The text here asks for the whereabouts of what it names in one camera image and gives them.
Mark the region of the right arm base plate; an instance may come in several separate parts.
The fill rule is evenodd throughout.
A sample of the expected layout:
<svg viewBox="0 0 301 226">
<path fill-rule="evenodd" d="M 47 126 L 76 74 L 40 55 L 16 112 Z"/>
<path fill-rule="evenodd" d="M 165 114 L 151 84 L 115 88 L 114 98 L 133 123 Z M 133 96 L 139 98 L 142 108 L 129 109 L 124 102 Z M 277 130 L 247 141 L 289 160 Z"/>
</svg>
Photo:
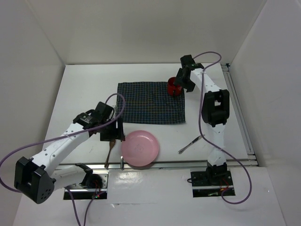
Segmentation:
<svg viewBox="0 0 301 226">
<path fill-rule="evenodd" d="M 224 191 L 224 196 L 235 196 L 235 189 L 231 172 L 227 171 L 224 176 L 210 179 L 204 171 L 192 171 L 187 182 L 192 185 L 194 198 L 218 197 Z"/>
</svg>

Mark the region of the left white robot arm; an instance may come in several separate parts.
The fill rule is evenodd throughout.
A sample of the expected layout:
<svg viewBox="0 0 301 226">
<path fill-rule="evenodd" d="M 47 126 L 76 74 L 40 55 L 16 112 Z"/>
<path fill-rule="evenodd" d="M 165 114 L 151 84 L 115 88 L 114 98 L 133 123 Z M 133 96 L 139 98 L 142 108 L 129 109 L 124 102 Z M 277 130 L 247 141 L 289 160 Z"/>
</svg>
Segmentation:
<svg viewBox="0 0 301 226">
<path fill-rule="evenodd" d="M 40 153 L 29 159 L 20 158 L 16 162 L 14 187 L 36 204 L 45 202 L 55 190 L 73 184 L 100 188 L 101 178 L 83 163 L 57 169 L 74 149 L 97 133 L 101 141 L 125 140 L 121 114 L 103 102 L 77 115 L 68 129 Z"/>
</svg>

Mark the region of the red mug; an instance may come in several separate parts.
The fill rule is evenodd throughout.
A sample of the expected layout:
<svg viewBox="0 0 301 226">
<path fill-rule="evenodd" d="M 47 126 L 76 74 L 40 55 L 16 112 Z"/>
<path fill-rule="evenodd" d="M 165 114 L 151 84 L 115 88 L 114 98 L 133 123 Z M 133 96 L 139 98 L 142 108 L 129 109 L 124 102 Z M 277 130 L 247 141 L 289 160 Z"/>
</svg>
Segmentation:
<svg viewBox="0 0 301 226">
<path fill-rule="evenodd" d="M 167 92 L 172 97 L 177 97 L 182 93 L 182 87 L 179 85 L 175 85 L 176 77 L 171 77 L 167 81 Z"/>
</svg>

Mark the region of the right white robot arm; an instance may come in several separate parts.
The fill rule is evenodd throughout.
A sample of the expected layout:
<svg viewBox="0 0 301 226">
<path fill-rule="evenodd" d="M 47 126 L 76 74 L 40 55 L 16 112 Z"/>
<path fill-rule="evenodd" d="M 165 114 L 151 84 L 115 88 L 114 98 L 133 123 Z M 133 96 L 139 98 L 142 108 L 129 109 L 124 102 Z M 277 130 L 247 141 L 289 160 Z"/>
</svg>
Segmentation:
<svg viewBox="0 0 301 226">
<path fill-rule="evenodd" d="M 207 158 L 205 173 L 206 181 L 217 186 L 227 175 L 227 163 L 224 148 L 224 129 L 230 116 L 230 93 L 227 89 L 221 89 L 206 74 L 205 67 L 196 63 L 191 55 L 180 58 L 181 68 L 174 81 L 174 85 L 180 86 L 187 92 L 198 88 L 201 92 L 198 125 L 205 126 L 205 133 L 200 136 L 212 146 Z"/>
</svg>

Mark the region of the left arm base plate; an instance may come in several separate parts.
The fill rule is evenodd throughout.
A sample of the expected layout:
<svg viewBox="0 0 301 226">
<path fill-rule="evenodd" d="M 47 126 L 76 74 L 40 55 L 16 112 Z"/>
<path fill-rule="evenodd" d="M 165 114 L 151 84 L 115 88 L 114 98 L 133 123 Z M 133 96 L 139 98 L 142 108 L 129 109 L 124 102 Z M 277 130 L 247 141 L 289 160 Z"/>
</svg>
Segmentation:
<svg viewBox="0 0 301 226">
<path fill-rule="evenodd" d="M 82 187 L 80 184 L 73 184 L 68 186 L 70 192 L 73 195 L 74 200 L 106 200 L 107 199 L 107 187 L 109 172 L 107 170 L 97 170 L 92 179 L 88 181 L 86 187 Z"/>
</svg>

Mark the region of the dark checked cloth napkin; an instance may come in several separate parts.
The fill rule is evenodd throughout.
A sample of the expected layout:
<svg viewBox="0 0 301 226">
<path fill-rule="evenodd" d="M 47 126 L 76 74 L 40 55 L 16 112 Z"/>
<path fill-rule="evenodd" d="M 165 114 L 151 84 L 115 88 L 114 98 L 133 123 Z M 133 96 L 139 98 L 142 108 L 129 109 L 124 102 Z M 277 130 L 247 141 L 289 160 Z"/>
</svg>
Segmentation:
<svg viewBox="0 0 301 226">
<path fill-rule="evenodd" d="M 124 123 L 176 125 L 185 123 L 185 97 L 168 93 L 167 82 L 123 82 L 118 84 L 117 113 L 126 101 L 121 115 Z"/>
</svg>

